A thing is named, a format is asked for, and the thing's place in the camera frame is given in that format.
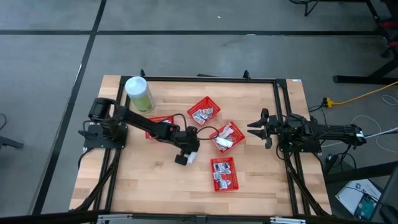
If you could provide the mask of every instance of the concrete floor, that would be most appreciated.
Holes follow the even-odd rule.
[[[378,13],[386,8],[374,2]],[[0,0],[0,29],[91,30],[99,0],[55,2]],[[365,4],[321,2],[309,17],[303,6],[286,1],[155,1],[108,0],[100,30],[373,30]],[[88,36],[0,35],[0,113],[8,123],[0,134],[25,142],[23,150],[0,152],[0,217],[25,215],[35,193],[72,89]],[[377,85],[336,84],[333,75],[368,75],[386,63],[379,54],[381,38],[272,37],[235,35],[97,36],[61,155],[44,206],[45,213],[67,211],[77,175],[83,138],[77,131],[97,96],[103,75],[194,76],[197,73],[241,77],[300,78],[307,103],[324,96],[335,101],[366,93]],[[346,124],[359,115],[374,118],[383,130],[396,127],[398,108],[382,94],[398,98],[390,88],[363,100],[325,111],[329,123]],[[313,114],[319,121],[320,113]],[[355,122],[366,133],[378,127],[366,118]],[[397,150],[398,140],[384,136],[380,144]],[[328,147],[323,155],[345,150]],[[396,161],[398,154],[379,148],[374,139],[351,151],[358,167]],[[374,179],[383,186],[386,178]]]

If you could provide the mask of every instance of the white cylindrical container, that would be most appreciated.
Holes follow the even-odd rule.
[[[142,77],[132,77],[127,80],[124,89],[130,96],[130,99],[137,110],[142,113],[151,112],[155,105],[152,95],[149,91],[147,81]]]

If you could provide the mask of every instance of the butcher block tabletop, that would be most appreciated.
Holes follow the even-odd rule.
[[[120,79],[119,75],[104,76],[98,96],[116,99]],[[309,120],[301,80],[286,81],[292,112]],[[129,126],[126,147],[121,151],[111,212],[292,215],[285,164],[275,154],[277,138],[273,136],[273,146],[265,149],[265,141],[249,134],[246,127],[260,119],[263,108],[267,108],[270,115],[277,113],[272,84],[161,81],[149,81],[148,84],[155,108],[144,114],[145,117],[182,113],[189,126],[199,128],[199,124],[187,114],[187,110],[205,96],[209,96],[221,111],[204,126],[220,128],[234,121],[246,138],[223,154],[211,141],[200,141],[193,163],[182,166],[174,163],[175,155],[180,149],[146,139],[144,131]],[[279,95],[285,114],[281,88]],[[126,93],[123,91],[122,105],[125,100]],[[137,112],[133,104],[130,105],[130,110]],[[183,119],[180,116],[175,117],[175,123],[183,128]],[[208,138],[213,131],[204,129],[198,137]],[[94,149],[82,159],[70,208],[79,206],[97,184],[103,157],[104,149]],[[234,158],[238,190],[215,192],[210,159],[221,157]],[[300,157],[307,188],[322,208],[330,213],[319,161],[311,153],[301,153]],[[107,190],[108,186],[105,185],[99,208],[104,208]],[[295,192],[299,211],[303,212],[297,187]]]

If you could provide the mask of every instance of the red basket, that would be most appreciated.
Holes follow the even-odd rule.
[[[239,130],[239,128],[237,127],[237,125],[236,125],[233,121],[231,121],[230,123],[231,123],[231,128],[232,128],[232,130],[234,130],[234,132],[233,132],[232,134],[229,135],[229,136],[231,137],[231,139],[232,139],[232,142],[233,142],[233,143],[232,143],[232,146],[229,147],[227,150],[222,151],[222,150],[220,149],[220,147],[218,146],[218,144],[217,144],[214,140],[212,141],[212,142],[214,143],[214,145],[216,145],[217,149],[220,150],[221,153],[224,153],[224,152],[226,152],[226,151],[232,149],[236,144],[238,144],[239,142],[241,142],[241,141],[245,138],[244,135],[243,135],[243,133],[241,132],[241,130]],[[218,130],[218,132],[219,132],[219,133],[222,132],[222,131],[224,130],[224,127],[225,127],[225,126],[226,126],[226,125],[224,125],[222,128],[220,128],[220,129]],[[210,137],[210,138],[214,138],[216,135],[217,135],[217,132],[214,132],[214,133],[211,134],[209,137]]]
[[[161,116],[161,117],[153,117],[153,118],[148,118],[148,119],[150,119],[151,121],[156,122],[156,123],[159,123],[159,122],[162,122],[162,121],[168,119],[172,122],[172,124],[174,124],[173,116]],[[150,134],[148,132],[145,132],[145,138],[150,139],[152,137],[150,136]]]
[[[231,181],[231,184],[228,185],[227,189],[220,189],[220,185],[217,183],[217,181],[213,177],[213,173],[216,172],[214,170],[214,164],[220,163],[220,162],[227,162],[229,164],[229,168],[231,170],[231,174],[222,174],[221,177],[223,180],[229,180]],[[234,164],[234,158],[232,157],[225,157],[225,158],[217,158],[217,159],[211,159],[211,170],[213,171],[211,173],[212,179],[213,179],[213,186],[214,186],[214,191],[216,192],[225,192],[225,191],[230,191],[230,190],[238,190],[239,185],[238,185],[238,178],[236,177],[236,169],[235,169],[235,164]]]
[[[202,126],[206,124],[207,121],[213,119],[218,114],[218,112],[221,111],[221,108],[209,96],[204,97],[201,101],[192,106],[187,111],[187,113],[193,118],[194,112],[198,111],[199,109],[208,109],[208,108],[213,109],[213,114],[211,115],[210,119],[206,120],[203,124],[200,124]]]

